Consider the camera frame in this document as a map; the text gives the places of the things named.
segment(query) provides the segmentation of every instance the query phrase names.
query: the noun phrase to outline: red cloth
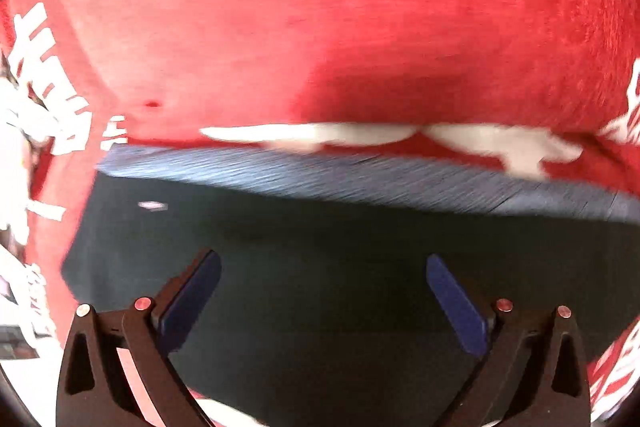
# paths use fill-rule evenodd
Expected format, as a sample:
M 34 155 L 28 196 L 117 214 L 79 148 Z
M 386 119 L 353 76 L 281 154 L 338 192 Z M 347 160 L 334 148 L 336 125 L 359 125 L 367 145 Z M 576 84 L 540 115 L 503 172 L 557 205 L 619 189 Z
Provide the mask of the red cloth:
M 640 319 L 587 368 L 591 385 L 592 417 L 620 404 L 640 379 Z
M 117 127 L 130 141 L 193 146 L 213 145 L 200 132 L 212 126 L 412 124 L 410 138 L 367 150 L 493 169 L 505 168 L 500 154 L 450 146 L 422 126 L 546 128 L 578 153 L 543 158 L 545 175 L 640 195 L 640 102 L 626 93 L 640 57 L 639 0 L 5 0 L 9 48 L 10 18 L 42 8 L 31 40 L 50 28 L 55 44 L 34 52 L 22 36 L 29 45 L 14 49 L 12 66 L 26 54 L 23 80 L 41 84 L 47 107 L 81 115 L 68 141 L 77 150 L 54 156 L 40 180 L 38 199 L 66 208 L 63 219 L 32 216 L 28 245 L 62 339 L 76 303 L 60 263 L 100 143 Z M 75 93 L 62 96 L 61 70 Z M 626 114 L 612 134 L 607 125 Z M 124 121 L 109 124 L 113 116 Z

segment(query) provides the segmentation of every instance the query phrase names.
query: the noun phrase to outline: white chinese characters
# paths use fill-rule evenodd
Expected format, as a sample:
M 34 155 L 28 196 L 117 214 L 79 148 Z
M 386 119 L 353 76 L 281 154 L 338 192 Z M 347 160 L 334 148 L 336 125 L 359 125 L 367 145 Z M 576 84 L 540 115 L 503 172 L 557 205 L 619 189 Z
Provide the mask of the white chinese characters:
M 47 13 L 41 2 L 24 17 L 20 14 L 14 17 L 16 38 L 14 48 L 7 59 L 20 86 L 26 89 L 31 83 L 33 92 L 60 123 L 61 130 L 56 136 L 51 153 L 62 155 L 85 149 L 89 140 L 92 114 L 90 111 L 77 113 L 89 103 L 82 96 L 78 96 L 59 58 L 52 55 L 42 60 L 42 56 L 56 43 L 51 29 L 43 28 L 33 39 L 31 38 L 46 19 Z M 22 71 L 18 74 L 20 63 Z
M 622 116 L 611 120 L 600 134 L 618 143 L 640 142 L 640 95 L 638 95 L 638 76 L 640 76 L 640 58 L 636 58 L 631 71 L 631 81 L 626 88 L 628 108 Z
M 122 115 L 111 117 L 111 120 L 107 124 L 107 129 L 102 133 L 103 138 L 111 139 L 102 140 L 102 142 L 100 142 L 100 149 L 108 151 L 114 143 L 127 143 L 129 141 L 127 139 L 127 130 L 122 127 L 118 127 L 118 122 L 123 121 L 124 116 Z

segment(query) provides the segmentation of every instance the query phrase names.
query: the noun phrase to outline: metal pin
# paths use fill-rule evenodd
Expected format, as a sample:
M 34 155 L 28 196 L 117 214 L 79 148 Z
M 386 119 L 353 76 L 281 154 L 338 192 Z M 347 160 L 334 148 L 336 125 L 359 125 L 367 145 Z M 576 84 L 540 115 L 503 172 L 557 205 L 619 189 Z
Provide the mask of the metal pin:
M 558 315 L 564 319 L 571 317 L 571 310 L 567 306 L 558 306 Z
M 149 297 L 141 297 L 136 301 L 134 307 L 139 311 L 143 312 L 151 306 L 151 299 Z
M 498 299 L 495 307 L 498 308 L 498 311 L 509 313 L 513 310 L 513 303 L 509 299 Z
M 80 304 L 78 308 L 76 308 L 76 315 L 78 317 L 85 317 L 91 311 L 91 306 L 89 304 Z

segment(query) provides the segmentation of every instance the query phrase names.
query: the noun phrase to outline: small white object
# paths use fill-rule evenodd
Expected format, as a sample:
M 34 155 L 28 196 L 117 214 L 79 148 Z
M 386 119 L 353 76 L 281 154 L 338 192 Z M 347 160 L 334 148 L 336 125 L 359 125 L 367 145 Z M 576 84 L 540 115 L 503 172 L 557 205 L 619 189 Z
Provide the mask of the small white object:
M 225 427 L 265 427 L 255 418 L 215 400 L 201 398 L 197 402 L 204 414 Z
M 62 221 L 62 216 L 66 212 L 66 208 L 64 206 L 42 203 L 41 201 L 34 200 L 29 200 L 27 202 L 27 210 L 54 221 Z
M 141 208 L 146 208 L 146 210 L 151 210 L 151 212 L 158 212 L 160 210 L 169 209 L 168 204 L 160 203 L 160 201 L 140 201 L 138 202 L 138 206 Z

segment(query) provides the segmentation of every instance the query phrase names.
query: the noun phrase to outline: blue gripper pad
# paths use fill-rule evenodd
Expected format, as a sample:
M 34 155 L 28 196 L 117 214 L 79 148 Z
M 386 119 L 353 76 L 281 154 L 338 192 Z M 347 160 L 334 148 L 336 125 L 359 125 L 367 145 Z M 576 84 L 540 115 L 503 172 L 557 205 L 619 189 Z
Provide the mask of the blue gripper pad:
M 222 261 L 209 251 L 159 320 L 156 344 L 162 353 L 177 351 L 198 320 L 200 312 L 218 286 Z
M 453 326 L 462 348 L 474 357 L 484 357 L 488 349 L 486 320 L 437 255 L 430 255 L 427 259 L 427 282 Z

